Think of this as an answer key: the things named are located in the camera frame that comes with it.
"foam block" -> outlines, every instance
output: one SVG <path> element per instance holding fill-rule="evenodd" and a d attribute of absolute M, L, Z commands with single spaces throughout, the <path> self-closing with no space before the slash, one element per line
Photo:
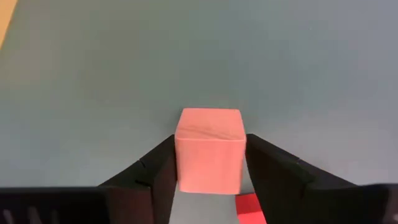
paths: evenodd
<path fill-rule="evenodd" d="M 175 132 L 180 190 L 238 194 L 245 148 L 239 110 L 185 108 Z"/>
<path fill-rule="evenodd" d="M 236 213 L 240 224 L 266 224 L 255 193 L 235 196 Z"/>
<path fill-rule="evenodd" d="M 0 0 L 0 49 L 16 4 L 17 0 Z"/>

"pink cube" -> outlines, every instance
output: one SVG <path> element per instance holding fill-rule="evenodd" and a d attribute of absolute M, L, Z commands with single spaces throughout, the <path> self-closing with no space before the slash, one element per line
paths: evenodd
<path fill-rule="evenodd" d="M 240 224 L 267 224 L 255 193 L 235 196 Z"/>
<path fill-rule="evenodd" d="M 245 148 L 239 110 L 185 108 L 175 132 L 180 190 L 238 194 Z"/>

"cube front face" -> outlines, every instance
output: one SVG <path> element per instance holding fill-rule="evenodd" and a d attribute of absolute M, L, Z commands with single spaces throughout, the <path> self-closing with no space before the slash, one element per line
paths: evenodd
<path fill-rule="evenodd" d="M 238 194 L 246 142 L 176 139 L 178 185 L 183 192 Z"/>
<path fill-rule="evenodd" d="M 239 110 L 184 109 L 175 133 L 180 190 L 238 194 L 245 148 Z"/>

